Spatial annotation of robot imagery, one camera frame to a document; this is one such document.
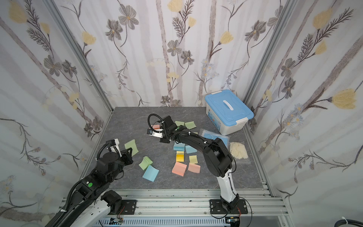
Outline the green memo pad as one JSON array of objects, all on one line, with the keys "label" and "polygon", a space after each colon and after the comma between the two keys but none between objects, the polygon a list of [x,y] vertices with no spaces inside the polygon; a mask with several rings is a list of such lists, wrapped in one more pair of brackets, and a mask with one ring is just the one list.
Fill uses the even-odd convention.
[{"label": "green memo pad", "polygon": [[139,152],[139,150],[137,148],[137,145],[136,145],[136,140],[135,139],[127,142],[124,146],[125,146],[125,149],[129,149],[129,148],[132,149],[132,152],[131,152],[132,157]]},{"label": "green memo pad", "polygon": [[185,122],[175,121],[175,124],[176,124],[177,126],[184,126]]},{"label": "green memo pad", "polygon": [[146,171],[146,169],[153,164],[153,161],[148,157],[148,156],[144,156],[143,160],[141,163],[139,163],[139,167],[143,170]]}]

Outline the torn green memo page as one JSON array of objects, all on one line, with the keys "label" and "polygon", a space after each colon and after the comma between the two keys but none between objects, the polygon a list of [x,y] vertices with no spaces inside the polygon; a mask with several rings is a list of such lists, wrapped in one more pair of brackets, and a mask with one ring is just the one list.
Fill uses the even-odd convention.
[{"label": "torn green memo page", "polygon": [[186,122],[186,123],[185,123],[185,127],[186,127],[187,129],[194,129],[194,128],[196,128],[196,124],[195,124],[195,122],[194,122],[194,121]]}]

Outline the torn blue memo page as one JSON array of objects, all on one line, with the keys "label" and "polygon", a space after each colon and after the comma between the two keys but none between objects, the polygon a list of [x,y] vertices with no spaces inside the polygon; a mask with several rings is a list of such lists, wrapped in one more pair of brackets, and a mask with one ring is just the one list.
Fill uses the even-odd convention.
[{"label": "torn blue memo page", "polygon": [[192,146],[186,145],[185,146],[185,151],[187,154],[192,154],[192,153],[196,153],[197,150],[195,148],[193,148]]}]

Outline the small yellow memo pad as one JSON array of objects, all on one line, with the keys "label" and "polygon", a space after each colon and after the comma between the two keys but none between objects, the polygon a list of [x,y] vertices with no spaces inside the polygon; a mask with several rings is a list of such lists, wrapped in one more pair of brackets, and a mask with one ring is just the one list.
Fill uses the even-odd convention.
[{"label": "small yellow memo pad", "polygon": [[176,152],[176,162],[184,162],[184,151]]}]

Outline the small torn yellow page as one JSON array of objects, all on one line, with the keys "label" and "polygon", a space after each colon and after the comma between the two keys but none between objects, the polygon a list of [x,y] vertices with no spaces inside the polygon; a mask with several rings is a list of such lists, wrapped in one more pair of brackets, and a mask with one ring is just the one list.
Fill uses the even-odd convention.
[{"label": "small torn yellow page", "polygon": [[198,163],[197,155],[189,156],[189,161],[191,164],[197,164]]}]

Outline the pink memo pad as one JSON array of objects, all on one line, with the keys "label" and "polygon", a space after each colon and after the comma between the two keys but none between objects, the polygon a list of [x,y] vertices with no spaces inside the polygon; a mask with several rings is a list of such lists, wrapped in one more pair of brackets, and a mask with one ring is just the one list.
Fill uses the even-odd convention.
[{"label": "pink memo pad", "polygon": [[172,173],[176,174],[176,175],[179,175],[179,176],[184,176],[186,168],[187,168],[186,164],[176,162],[173,169],[172,169]]}]

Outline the torn pink memo page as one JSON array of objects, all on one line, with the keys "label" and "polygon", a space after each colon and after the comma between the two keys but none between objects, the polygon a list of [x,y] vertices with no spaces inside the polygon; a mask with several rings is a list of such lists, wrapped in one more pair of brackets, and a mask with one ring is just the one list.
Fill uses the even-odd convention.
[{"label": "torn pink memo page", "polygon": [[200,173],[200,165],[190,163],[188,165],[188,171],[198,174],[198,173]]}]

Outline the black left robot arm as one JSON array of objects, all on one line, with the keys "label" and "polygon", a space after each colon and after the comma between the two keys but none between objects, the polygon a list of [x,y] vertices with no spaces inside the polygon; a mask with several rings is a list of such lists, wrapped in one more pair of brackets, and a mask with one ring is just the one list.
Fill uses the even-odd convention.
[{"label": "black left robot arm", "polygon": [[131,155],[132,148],[98,154],[95,168],[71,187],[64,206],[47,226],[88,227],[108,214],[133,215],[137,201],[123,200],[108,190],[123,168],[133,163]]}]

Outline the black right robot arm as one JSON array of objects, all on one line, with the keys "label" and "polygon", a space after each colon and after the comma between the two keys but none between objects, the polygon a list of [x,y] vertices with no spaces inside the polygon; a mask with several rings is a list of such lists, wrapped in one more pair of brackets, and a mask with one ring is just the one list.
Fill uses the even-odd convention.
[{"label": "black right robot arm", "polygon": [[222,207],[226,212],[232,212],[239,202],[239,195],[232,179],[234,158],[224,142],[220,138],[214,140],[204,138],[175,123],[167,124],[163,121],[161,129],[163,129],[161,142],[183,143],[203,154],[208,170],[218,180]]}]

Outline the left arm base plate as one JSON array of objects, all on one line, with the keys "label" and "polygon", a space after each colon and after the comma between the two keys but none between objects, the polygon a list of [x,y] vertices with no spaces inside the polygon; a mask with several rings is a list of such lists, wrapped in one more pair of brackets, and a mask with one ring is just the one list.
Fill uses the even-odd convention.
[{"label": "left arm base plate", "polygon": [[111,205],[111,215],[134,215],[137,207],[137,200],[118,200]]}]

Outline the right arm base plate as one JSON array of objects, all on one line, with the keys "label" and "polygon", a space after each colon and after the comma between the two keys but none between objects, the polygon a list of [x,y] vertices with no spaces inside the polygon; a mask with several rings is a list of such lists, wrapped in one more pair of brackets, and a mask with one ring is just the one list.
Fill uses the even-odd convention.
[{"label": "right arm base plate", "polygon": [[240,214],[248,214],[248,206],[246,205],[245,200],[239,200],[237,204],[232,207],[227,204],[227,202],[222,201],[221,199],[213,199],[209,201],[210,213],[213,215],[240,215]]}]

